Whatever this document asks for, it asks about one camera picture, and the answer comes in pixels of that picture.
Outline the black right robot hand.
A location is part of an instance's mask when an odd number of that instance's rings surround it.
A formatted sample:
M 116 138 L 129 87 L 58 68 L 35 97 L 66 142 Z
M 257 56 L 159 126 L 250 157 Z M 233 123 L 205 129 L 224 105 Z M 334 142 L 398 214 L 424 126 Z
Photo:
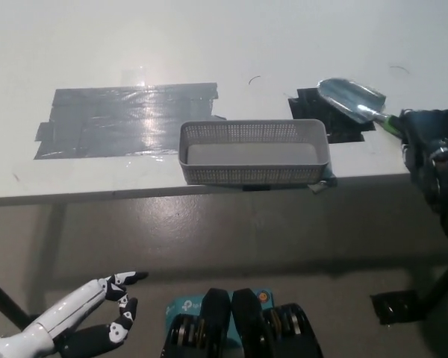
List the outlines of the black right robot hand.
M 448 109 L 403 110 L 399 119 L 403 160 L 417 183 L 427 163 L 448 160 Z

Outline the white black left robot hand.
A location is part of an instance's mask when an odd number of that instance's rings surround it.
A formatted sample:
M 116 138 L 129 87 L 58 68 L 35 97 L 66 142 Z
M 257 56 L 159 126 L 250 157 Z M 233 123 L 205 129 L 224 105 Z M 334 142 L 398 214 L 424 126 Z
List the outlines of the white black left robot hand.
M 0 357 L 98 357 L 125 343 L 137 315 L 137 299 L 126 287 L 144 280 L 146 271 L 127 271 L 92 279 L 61 298 L 20 332 L 0 338 Z M 118 304 L 119 316 L 108 324 L 78 326 L 103 302 Z

